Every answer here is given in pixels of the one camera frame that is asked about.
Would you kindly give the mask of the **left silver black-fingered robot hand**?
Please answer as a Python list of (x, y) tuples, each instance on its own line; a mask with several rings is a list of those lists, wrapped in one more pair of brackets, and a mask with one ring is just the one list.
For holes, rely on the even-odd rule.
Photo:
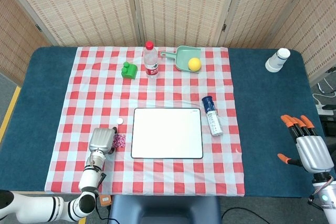
[(109, 128), (95, 128), (89, 142), (89, 150), (101, 151), (104, 154), (112, 154), (115, 150), (113, 147), (114, 136), (118, 130), (116, 127)]

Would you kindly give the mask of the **right silver orange-tipped robot hand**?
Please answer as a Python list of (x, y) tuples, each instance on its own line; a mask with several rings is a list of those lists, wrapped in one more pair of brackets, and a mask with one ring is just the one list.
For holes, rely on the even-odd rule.
[(326, 143), (317, 135), (314, 124), (306, 116), (301, 115), (298, 119), (282, 115), (280, 118), (288, 128), (299, 154), (299, 159), (277, 154), (282, 162), (303, 167), (311, 174), (329, 172), (334, 168)]

